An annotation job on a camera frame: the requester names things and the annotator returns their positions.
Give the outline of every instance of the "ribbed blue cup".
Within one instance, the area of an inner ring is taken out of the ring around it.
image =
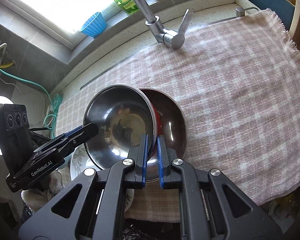
[[[87,34],[93,38],[97,37],[107,27],[106,21],[100,12],[92,15],[81,27],[79,32]]]

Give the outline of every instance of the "metal bowl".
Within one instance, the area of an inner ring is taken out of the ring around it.
[[[185,116],[178,104],[165,92],[153,88],[139,88],[149,98],[160,116],[161,130],[166,146],[176,151],[182,159],[187,146],[188,134]],[[154,181],[158,175],[157,150],[155,148],[151,159],[147,162],[146,181]]]
[[[84,146],[94,164],[104,170],[128,156],[129,149],[148,134],[150,158],[157,139],[157,121],[149,99],[127,84],[113,84],[90,101],[83,125],[94,123],[99,133]]]

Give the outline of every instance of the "silver screw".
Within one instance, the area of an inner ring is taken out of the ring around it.
[[[219,176],[221,172],[218,169],[212,169],[210,173],[213,176]]]
[[[123,163],[124,165],[129,166],[129,165],[133,164],[133,160],[132,160],[132,159],[124,159],[124,160],[122,161],[122,163]]]
[[[86,176],[91,176],[91,175],[94,174],[94,169],[93,168],[87,168],[87,169],[84,170],[84,174]]]
[[[183,163],[183,160],[181,160],[181,159],[174,159],[172,162],[173,162],[174,165],[181,165]]]

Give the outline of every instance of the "pink checkered towel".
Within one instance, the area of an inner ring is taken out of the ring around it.
[[[57,134],[80,125],[89,101],[113,83],[172,96],[188,125],[184,159],[219,168],[256,204],[300,185],[300,52],[274,12],[189,32],[177,51],[158,44],[135,54],[62,103]],[[125,216],[179,221],[178,192],[147,184]]]

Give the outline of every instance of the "faucet spout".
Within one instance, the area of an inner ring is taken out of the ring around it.
[[[146,0],[133,0],[146,19],[146,25],[156,38],[158,43],[164,43],[172,49],[180,49],[185,41],[185,32],[193,17],[193,12],[186,11],[178,31],[164,28],[158,16],[155,16]]]

